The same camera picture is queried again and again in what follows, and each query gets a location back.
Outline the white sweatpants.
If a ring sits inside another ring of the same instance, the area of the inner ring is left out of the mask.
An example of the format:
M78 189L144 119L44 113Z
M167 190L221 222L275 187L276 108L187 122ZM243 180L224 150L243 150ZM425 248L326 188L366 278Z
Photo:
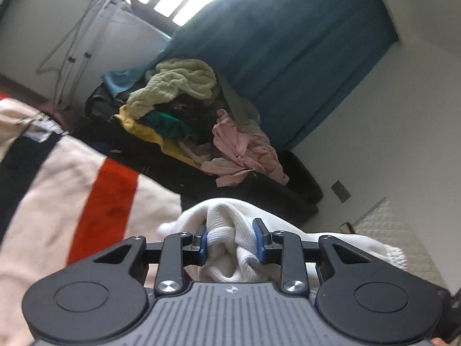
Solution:
M158 235L166 238L171 234L189 232L195 234L201 226L206 227L206 263L186 271L193 280L220 283L255 283L272 281L281 283L281 271L288 267L276 258L274 263L261 263L261 248L253 227L253 220L261 219L273 240L281 249L288 250L291 257L302 258L303 253L294 252L303 242L317 243L324 233L307 234L289 222L247 202L233 198L212 198L184 211L176 221L163 223Z

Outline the pink garment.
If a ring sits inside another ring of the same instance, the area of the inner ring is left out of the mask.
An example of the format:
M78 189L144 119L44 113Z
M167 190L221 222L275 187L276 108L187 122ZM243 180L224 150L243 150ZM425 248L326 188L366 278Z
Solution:
M201 165L201 171L216 176L216 186L234 187L252 172L260 173L287 185L288 175L279 162L276 150L258 125L238 125L224 109L216 112L213 145L221 156Z

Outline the yellow garment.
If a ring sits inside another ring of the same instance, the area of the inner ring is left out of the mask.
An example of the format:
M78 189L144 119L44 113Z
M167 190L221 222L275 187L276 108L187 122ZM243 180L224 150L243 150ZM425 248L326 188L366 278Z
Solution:
M189 155L187 155L176 141L172 138L163 138L159 133L150 127L146 127L134 120L126 111L126 106L121 106L118 113L113 116L119 120L121 126L126 132L134 135L145 142L157 144L161 152L172 158L179 160L189 166L200 169L200 164L196 163Z

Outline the striped bed blanket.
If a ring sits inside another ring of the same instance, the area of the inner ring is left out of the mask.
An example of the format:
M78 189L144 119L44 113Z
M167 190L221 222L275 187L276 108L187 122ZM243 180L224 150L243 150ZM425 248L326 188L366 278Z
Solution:
M28 345L27 289L130 236L157 240L180 196L1 97L1 343Z

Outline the pale yellow knit blanket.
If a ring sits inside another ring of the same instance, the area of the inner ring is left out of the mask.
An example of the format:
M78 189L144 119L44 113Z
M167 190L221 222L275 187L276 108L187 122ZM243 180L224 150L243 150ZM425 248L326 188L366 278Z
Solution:
M167 59L159 63L144 88L131 92L125 107L138 120L159 104L186 94L199 101L212 98L216 85L213 69L200 59Z

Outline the right teal curtain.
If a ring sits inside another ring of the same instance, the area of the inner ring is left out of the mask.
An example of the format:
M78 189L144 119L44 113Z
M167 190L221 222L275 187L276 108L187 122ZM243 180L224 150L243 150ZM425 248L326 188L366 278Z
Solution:
M398 36L382 0L214 0L158 61L200 59L259 110L277 150L294 148Z

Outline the garment steamer stand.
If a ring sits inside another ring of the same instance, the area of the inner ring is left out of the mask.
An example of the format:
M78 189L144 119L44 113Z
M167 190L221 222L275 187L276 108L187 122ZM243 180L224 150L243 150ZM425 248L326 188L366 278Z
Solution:
M114 15L128 0L90 0L84 13L36 69L38 76L56 74L51 100L41 110L51 115L73 105L78 84L97 52Z

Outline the wall socket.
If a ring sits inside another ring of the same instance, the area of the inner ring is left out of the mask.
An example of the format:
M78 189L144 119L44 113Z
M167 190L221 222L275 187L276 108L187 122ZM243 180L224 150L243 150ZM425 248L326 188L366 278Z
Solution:
M349 190L339 180L331 186L331 189L342 204L346 203L351 198Z

